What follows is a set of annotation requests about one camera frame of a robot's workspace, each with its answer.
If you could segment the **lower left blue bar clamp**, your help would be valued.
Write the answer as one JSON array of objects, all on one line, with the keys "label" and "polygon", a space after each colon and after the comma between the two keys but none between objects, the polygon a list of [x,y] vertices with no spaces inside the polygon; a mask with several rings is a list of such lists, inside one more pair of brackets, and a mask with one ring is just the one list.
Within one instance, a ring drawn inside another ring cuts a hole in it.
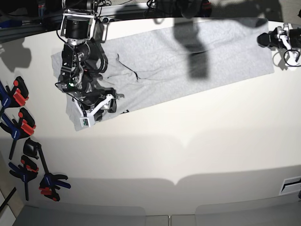
[{"label": "lower left blue bar clamp", "polygon": [[28,183],[37,177],[39,168],[37,164],[26,155],[21,156],[21,163],[22,165],[16,166],[12,162],[9,162],[9,173],[22,180],[24,183],[25,200],[29,201]]}]

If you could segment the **grey T-shirt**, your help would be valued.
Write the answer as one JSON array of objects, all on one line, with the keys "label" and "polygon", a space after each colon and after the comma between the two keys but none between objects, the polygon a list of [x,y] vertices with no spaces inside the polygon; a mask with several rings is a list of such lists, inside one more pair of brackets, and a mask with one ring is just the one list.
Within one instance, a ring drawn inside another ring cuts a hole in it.
[{"label": "grey T-shirt", "polygon": [[[176,98],[274,72],[271,52],[257,43],[268,31],[263,18],[184,22],[101,44],[108,59],[97,82],[124,98],[115,113],[98,122]],[[66,112],[81,130],[80,113],[72,97]]]}]

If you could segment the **black flat bar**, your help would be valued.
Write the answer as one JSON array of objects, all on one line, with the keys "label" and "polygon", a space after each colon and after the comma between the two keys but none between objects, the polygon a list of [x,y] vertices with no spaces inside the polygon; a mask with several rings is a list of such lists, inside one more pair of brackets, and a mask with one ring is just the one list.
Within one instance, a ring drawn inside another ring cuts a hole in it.
[{"label": "black flat bar", "polygon": [[11,192],[9,193],[9,195],[4,199],[3,203],[0,206],[0,212],[2,212],[4,210],[4,208],[6,207],[6,205],[8,204],[10,199],[12,198],[12,196],[15,194],[15,192],[16,192],[16,187],[14,187],[11,190]]}]

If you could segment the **blue red bar clamp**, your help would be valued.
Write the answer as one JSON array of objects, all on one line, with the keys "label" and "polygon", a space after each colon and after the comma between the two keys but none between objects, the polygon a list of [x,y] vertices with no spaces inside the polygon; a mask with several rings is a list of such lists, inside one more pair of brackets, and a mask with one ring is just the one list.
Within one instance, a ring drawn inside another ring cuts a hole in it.
[{"label": "blue red bar clamp", "polygon": [[0,127],[5,132],[9,133],[13,139],[9,153],[10,160],[13,158],[17,141],[33,135],[36,128],[34,118],[24,107],[20,108],[18,117],[19,120],[16,121],[15,119],[9,119],[5,113],[3,113],[1,116],[4,122],[0,123]]},{"label": "blue red bar clamp", "polygon": [[25,105],[28,100],[29,91],[21,76],[17,76],[13,82],[13,88],[4,87],[0,83],[0,115],[3,115],[7,108],[19,108]]}]

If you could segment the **white label with black mark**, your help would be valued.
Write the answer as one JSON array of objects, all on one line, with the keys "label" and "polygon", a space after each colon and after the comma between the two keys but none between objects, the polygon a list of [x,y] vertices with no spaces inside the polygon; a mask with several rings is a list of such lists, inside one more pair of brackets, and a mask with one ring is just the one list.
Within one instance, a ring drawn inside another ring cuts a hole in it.
[{"label": "white label with black mark", "polygon": [[298,193],[301,191],[301,177],[293,177],[293,178],[287,178],[284,179],[279,195],[287,195],[287,194],[293,194]]}]

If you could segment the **top blue red bar clamp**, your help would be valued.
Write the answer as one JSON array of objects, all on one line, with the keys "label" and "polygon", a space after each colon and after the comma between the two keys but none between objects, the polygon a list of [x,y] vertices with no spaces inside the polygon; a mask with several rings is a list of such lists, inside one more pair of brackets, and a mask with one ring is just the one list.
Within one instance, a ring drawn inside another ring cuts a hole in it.
[{"label": "top blue red bar clamp", "polygon": [[25,105],[28,100],[29,91],[21,76],[17,76],[13,82],[13,88],[4,87],[0,83],[0,115],[3,115],[7,108],[19,108]]}]

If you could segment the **long black bar clamp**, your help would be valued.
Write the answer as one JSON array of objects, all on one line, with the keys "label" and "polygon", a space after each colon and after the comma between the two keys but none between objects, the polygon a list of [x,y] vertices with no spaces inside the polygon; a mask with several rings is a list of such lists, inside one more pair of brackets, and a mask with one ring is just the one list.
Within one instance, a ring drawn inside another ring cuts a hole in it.
[{"label": "long black bar clamp", "polygon": [[28,138],[25,141],[23,153],[28,157],[35,158],[37,160],[40,159],[44,169],[44,175],[39,185],[40,193],[55,202],[59,202],[60,196],[57,190],[60,190],[61,187],[71,189],[71,185],[66,182],[68,180],[68,176],[64,174],[52,174],[49,171],[42,151],[42,145],[40,143]]}]

